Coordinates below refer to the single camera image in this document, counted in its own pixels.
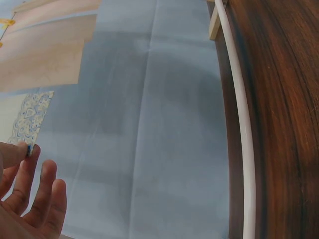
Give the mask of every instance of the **yellow tape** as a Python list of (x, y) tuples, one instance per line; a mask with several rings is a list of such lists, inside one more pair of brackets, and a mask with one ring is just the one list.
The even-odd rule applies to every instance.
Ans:
[(12, 26), (15, 24), (15, 20), (0, 18), (0, 23), (3, 24), (3, 29), (7, 28), (8, 26)]

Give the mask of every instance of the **patterned paper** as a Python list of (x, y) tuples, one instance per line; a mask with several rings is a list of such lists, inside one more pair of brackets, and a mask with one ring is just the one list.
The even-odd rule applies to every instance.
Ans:
[[(14, 121), (10, 122), (7, 120), (5, 122), (7, 124), (5, 127), (12, 128), (12, 134), (7, 140), (8, 143), (18, 144), (21, 141), (26, 142), (30, 145), (29, 154), (31, 155), (52, 97), (53, 91), (25, 95), (24, 100), (19, 105), (20, 111), (14, 118)], [(6, 104), (9, 106), (13, 102), (15, 105), (11, 105), (11, 108), (17, 108), (17, 101), (14, 97), (11, 100), (7, 100)]]

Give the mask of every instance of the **wooden stick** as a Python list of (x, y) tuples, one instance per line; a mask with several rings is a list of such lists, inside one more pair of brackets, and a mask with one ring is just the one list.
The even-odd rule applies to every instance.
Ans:
[(211, 40), (216, 39), (219, 28), (220, 28), (220, 19), (218, 16), (217, 8), (215, 6), (213, 15), (211, 16), (210, 25), (209, 25), (209, 38)]
[(253, 137), (244, 80), (234, 38), (222, 0), (215, 0), (223, 28), (238, 108), (244, 176), (244, 231), (242, 238), (254, 239), (256, 226), (256, 182)]

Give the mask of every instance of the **wooden strip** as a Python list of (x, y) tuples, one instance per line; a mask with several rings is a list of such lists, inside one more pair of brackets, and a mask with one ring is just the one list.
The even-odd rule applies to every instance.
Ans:
[(58, 0), (29, 11), (18, 12), (15, 24), (8, 28), (8, 33), (32, 24), (78, 12), (98, 9), (101, 0)]
[(95, 21), (96, 15), (79, 16), (6, 33), (2, 39), (0, 62), (63, 42), (89, 41)]
[(220, 28), (220, 19), (218, 16), (217, 8), (214, 7), (213, 14), (211, 16), (210, 25), (209, 25), (209, 38), (210, 40), (215, 40), (218, 30)]
[(229, 161), (229, 238), (242, 239), (244, 228), (244, 181), (243, 157), (240, 139), (240, 126), (236, 105), (235, 87), (230, 62), (222, 30), (216, 37), (221, 82), (227, 125), (228, 161)]
[(54, 2), (54, 1), (58, 1), (58, 0), (30, 0), (30, 1), (26, 1), (18, 6), (16, 6), (12, 12), (22, 12), (22, 11), (28, 11), (31, 9), (34, 9), (36, 7)]
[(78, 82), (84, 41), (38, 48), (0, 63), (0, 91)]
[(216, 7), (225, 35), (231, 71), (234, 79), (235, 94), (237, 100), (244, 176), (244, 239), (255, 238), (255, 214), (256, 214), (256, 183), (255, 160), (251, 132), (251, 124), (244, 81), (241, 73), (235, 42), (230, 29), (229, 21), (222, 0), (216, 0)]

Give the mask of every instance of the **small card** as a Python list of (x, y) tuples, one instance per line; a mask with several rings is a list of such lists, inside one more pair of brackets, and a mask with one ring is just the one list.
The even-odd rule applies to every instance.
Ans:
[(49, 91), (0, 99), (0, 141), (16, 145), (24, 141), (29, 145), (28, 155), (31, 156), (53, 93)]

